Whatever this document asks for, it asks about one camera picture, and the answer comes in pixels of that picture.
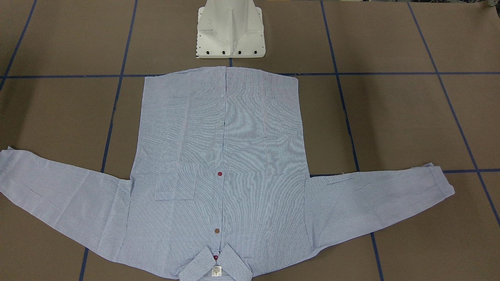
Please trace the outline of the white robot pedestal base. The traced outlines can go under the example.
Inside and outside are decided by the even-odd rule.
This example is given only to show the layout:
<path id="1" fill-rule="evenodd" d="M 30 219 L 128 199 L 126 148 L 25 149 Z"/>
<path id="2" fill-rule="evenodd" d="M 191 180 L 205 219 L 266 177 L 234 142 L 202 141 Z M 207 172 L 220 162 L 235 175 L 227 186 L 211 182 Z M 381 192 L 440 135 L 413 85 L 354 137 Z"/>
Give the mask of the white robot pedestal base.
<path id="1" fill-rule="evenodd" d="M 208 0 L 198 9 L 196 57 L 261 58 L 266 54 L 261 8 L 252 0 Z"/>

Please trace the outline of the light blue striped shirt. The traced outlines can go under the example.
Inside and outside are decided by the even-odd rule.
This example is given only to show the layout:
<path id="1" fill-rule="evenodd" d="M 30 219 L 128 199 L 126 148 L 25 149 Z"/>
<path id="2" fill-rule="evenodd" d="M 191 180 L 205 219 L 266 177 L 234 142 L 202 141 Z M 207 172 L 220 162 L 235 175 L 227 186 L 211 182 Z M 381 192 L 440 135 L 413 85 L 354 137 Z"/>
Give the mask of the light blue striped shirt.
<path id="1" fill-rule="evenodd" d="M 181 281 L 250 281 L 455 194 L 431 163 L 310 177 L 298 80 L 225 66 L 145 78 L 128 180 L 8 148 L 1 192 L 107 260 Z"/>

